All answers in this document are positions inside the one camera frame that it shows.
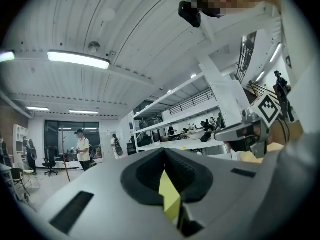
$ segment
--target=ceiling light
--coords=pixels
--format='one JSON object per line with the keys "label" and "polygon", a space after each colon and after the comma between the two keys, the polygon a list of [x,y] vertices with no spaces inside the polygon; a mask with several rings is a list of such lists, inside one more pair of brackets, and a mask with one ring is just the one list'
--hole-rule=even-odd
{"label": "ceiling light", "polygon": [[50,111],[47,107],[35,107],[35,106],[27,106],[28,110],[36,110],[36,111]]}
{"label": "ceiling light", "polygon": [[69,110],[70,113],[73,114],[89,114],[89,115],[97,115],[97,111],[82,111],[82,110]]}
{"label": "ceiling light", "polygon": [[98,58],[82,53],[66,52],[59,50],[48,51],[49,61],[52,62],[67,62],[80,65],[87,65],[99,69],[107,70],[110,65],[110,61],[103,58]]}
{"label": "ceiling light", "polygon": [[270,62],[272,62],[272,61],[275,59],[275,57],[276,57],[277,53],[278,53],[278,52],[279,52],[279,50],[280,50],[280,47],[281,47],[281,43],[279,43],[279,44],[278,44],[278,46],[277,46],[277,48],[276,48],[276,50],[275,50],[275,52],[274,52],[274,54],[273,54],[272,58],[270,59]]}
{"label": "ceiling light", "polygon": [[12,51],[0,53],[0,62],[13,61],[16,58]]}
{"label": "ceiling light", "polygon": [[259,75],[259,77],[257,78],[257,80],[256,81],[259,81],[260,80],[260,78],[264,75],[264,71],[263,72],[261,72],[261,74]]}

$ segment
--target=white table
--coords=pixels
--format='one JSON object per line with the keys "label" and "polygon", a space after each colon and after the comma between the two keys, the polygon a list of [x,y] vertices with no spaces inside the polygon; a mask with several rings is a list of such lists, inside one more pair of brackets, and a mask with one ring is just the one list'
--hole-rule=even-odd
{"label": "white table", "polygon": [[138,150],[148,151],[154,149],[177,149],[177,150],[196,150],[205,149],[224,145],[222,141],[217,141],[214,138],[209,139],[207,142],[201,142],[200,139],[181,139],[168,142],[156,142],[150,145],[138,147]]}
{"label": "white table", "polygon": [[11,167],[0,163],[0,172],[2,174],[2,178],[4,180],[4,183],[6,183],[6,184],[10,183],[12,186],[12,189],[15,192],[16,197],[21,200],[20,196],[18,195],[17,189],[15,187],[14,179],[12,178],[11,169],[12,169]]}

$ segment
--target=ceiling pipe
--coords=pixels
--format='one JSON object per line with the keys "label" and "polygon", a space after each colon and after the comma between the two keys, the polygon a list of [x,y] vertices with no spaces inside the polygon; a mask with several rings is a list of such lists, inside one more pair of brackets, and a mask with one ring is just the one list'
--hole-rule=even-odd
{"label": "ceiling pipe", "polygon": [[18,111],[19,113],[21,113],[22,115],[24,115],[25,117],[27,117],[29,119],[33,119],[33,116],[24,112],[23,109],[21,107],[19,107],[16,103],[14,103],[7,95],[5,95],[5,93],[2,90],[0,90],[0,97],[6,103],[8,103],[11,107],[13,107],[16,111]]}

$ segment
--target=black hat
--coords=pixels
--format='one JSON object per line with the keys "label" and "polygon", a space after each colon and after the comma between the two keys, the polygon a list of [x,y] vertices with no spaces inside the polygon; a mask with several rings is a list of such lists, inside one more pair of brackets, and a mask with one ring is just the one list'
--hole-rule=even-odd
{"label": "black hat", "polygon": [[84,130],[82,130],[82,129],[79,129],[79,130],[77,130],[75,133],[74,133],[74,135],[77,135],[77,134],[80,134],[80,133],[84,133]]}

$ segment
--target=railing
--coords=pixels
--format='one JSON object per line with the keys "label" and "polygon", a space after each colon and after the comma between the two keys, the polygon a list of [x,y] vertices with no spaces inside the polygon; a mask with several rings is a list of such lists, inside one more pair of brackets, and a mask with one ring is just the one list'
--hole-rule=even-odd
{"label": "railing", "polygon": [[170,114],[171,115],[174,115],[176,113],[179,113],[179,112],[182,112],[184,110],[187,110],[191,107],[194,107],[202,102],[205,102],[205,101],[208,101],[212,98],[215,98],[216,99],[216,96],[214,95],[214,93],[212,92],[212,90],[208,90],[207,92],[205,93],[202,93],[182,104],[179,104],[173,108],[170,109]]}
{"label": "railing", "polygon": [[247,70],[249,68],[252,55],[255,49],[255,42],[256,42],[257,32],[251,33],[248,36],[244,36],[241,39],[241,46],[240,46],[240,58],[239,62],[237,62],[238,69],[236,74],[234,75],[237,80],[242,83]]}
{"label": "railing", "polygon": [[278,96],[274,91],[266,89],[266,88],[262,87],[261,85],[253,83],[252,81],[250,81],[246,87],[248,87],[249,91],[252,94],[254,94],[257,98],[265,93],[268,93],[271,97],[273,97],[275,99],[275,103],[278,104],[278,106],[280,106]]}

